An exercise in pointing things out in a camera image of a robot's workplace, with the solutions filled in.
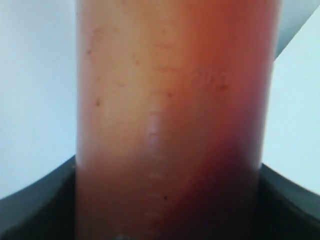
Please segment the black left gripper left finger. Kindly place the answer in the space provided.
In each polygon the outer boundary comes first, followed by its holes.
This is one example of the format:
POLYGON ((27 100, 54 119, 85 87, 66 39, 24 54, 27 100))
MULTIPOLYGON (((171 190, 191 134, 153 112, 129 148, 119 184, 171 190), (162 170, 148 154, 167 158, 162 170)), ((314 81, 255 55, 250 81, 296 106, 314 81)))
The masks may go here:
POLYGON ((75 158, 0 201, 2 240, 75 239, 75 158))

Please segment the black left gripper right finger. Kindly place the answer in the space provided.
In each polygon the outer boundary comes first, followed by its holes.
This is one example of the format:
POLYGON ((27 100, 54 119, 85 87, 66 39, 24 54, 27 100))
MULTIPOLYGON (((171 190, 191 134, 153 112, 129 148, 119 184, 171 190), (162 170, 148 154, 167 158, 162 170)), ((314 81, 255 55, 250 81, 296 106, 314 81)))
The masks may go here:
POLYGON ((262 165, 256 208, 256 239, 319 238, 320 196, 262 165))

